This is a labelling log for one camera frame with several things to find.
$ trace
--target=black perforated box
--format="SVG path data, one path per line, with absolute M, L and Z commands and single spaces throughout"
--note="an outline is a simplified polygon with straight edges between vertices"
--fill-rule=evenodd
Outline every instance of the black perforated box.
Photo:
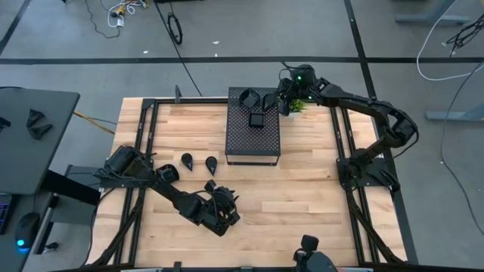
M 261 99 L 276 88 L 252 88 Z M 281 134 L 277 107 L 267 110 L 264 127 L 250 127 L 250 111 L 240 105 L 239 97 L 247 88 L 230 87 L 227 103 L 227 133 L 225 155 L 229 165 L 277 165 L 281 155 Z M 259 104 L 252 112 L 262 112 Z

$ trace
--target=computer mouse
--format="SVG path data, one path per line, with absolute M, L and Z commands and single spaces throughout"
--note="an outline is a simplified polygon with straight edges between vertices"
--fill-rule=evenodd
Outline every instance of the computer mouse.
M 15 243 L 19 249 L 32 247 L 39 230 L 39 224 L 40 215 L 37 212 L 30 212 L 20 219 L 15 230 Z

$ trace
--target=green plant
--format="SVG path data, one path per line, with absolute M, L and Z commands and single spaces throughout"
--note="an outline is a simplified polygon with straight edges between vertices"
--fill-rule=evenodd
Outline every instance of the green plant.
M 300 113 L 305 109 L 306 108 L 305 108 L 304 102 L 302 100 L 299 100 L 299 99 L 294 99 L 289 104 L 289 110 L 292 113 Z

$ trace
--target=wooden table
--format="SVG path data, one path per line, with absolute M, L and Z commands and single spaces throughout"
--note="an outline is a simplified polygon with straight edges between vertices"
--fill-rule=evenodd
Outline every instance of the wooden table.
M 134 145 L 141 102 L 142 98 L 124 99 L 112 151 L 121 144 Z M 175 165 L 181 177 L 175 186 L 193 192 L 213 178 L 205 159 L 214 156 L 219 166 L 213 179 L 240 195 L 237 209 L 241 219 L 218 237 L 180 216 L 171 202 L 149 189 L 135 266 L 172 267 L 175 261 L 182 261 L 183 267 L 294 266 L 293 253 L 303 234 L 318 237 L 318 249 L 334 264 L 357 265 L 349 210 L 337 177 L 337 146 L 329 109 L 308 105 L 295 119 L 281 118 L 281 158 L 275 167 L 227 165 L 226 115 L 226 104 L 161 105 L 154 135 L 154 166 Z M 351 111 L 349 115 L 356 146 L 368 147 L 375 141 L 371 119 Z M 142 151 L 146 141 L 147 128 Z M 193 172 L 180 162 L 186 152 L 194 157 Z M 125 192 L 116 189 L 99 206 L 88 262 L 102 253 L 118 231 Z M 406 259 L 388 190 L 367 187 L 366 192 L 376 231 L 397 256 Z M 362 227 L 360 230 L 366 260 L 371 261 L 366 233 Z M 128 233 L 124 261 L 130 239 Z

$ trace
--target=gray floor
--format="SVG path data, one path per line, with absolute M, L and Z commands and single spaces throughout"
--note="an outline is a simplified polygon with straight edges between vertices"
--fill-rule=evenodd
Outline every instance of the gray floor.
M 88 0 L 100 31 L 106 14 L 96 0 Z M 117 3 L 104 0 L 105 5 Z M 435 1 L 352 0 L 368 57 L 415 57 L 429 26 L 398 25 L 397 13 L 425 12 Z M 340 0 L 207 0 L 174 3 L 184 30 L 180 52 L 184 57 L 331 56 L 357 55 L 344 4 Z M 21 2 L 0 0 L 0 37 Z M 166 14 L 167 5 L 161 5 Z M 479 0 L 459 1 L 450 14 L 475 20 L 484 12 Z M 424 57 L 446 57 L 442 42 L 460 27 L 439 27 L 429 40 Z M 459 57 L 482 57 L 484 35 L 459 50 Z M 117 39 L 106 40 L 93 31 L 83 0 L 33 0 L 0 58 L 175 57 L 156 9 L 138 10 L 126 17 Z M 318 74 L 347 91 L 366 95 L 357 63 L 312 63 Z M 425 64 L 428 76 L 467 73 L 475 64 Z M 188 64 L 206 96 L 224 95 L 228 86 L 273 87 L 278 63 Z M 444 110 L 463 79 L 428 82 L 414 64 L 370 64 L 380 99 L 407 111 L 420 129 L 420 142 L 396 160 L 411 231 L 421 264 L 484 268 L 484 236 L 476 229 L 457 183 L 440 163 L 442 124 L 428 122 L 425 110 Z M 115 65 L 1 65 L 0 85 L 19 85 L 77 91 L 78 111 L 115 121 L 123 97 L 171 96 L 173 86 L 185 96 L 197 95 L 180 64 Z M 477 73 L 458 98 L 455 109 L 467 110 L 484 98 L 482 72 Z M 481 124 L 448 124 L 444 153 L 466 189 L 477 221 L 484 227 Z M 100 166 L 109 155 L 112 136 L 73 117 L 51 168 L 64 172 L 68 164 Z M 35 271 L 75 267 L 88 247 L 88 228 L 56 225 L 51 240 L 59 252 L 35 256 L 28 267 Z

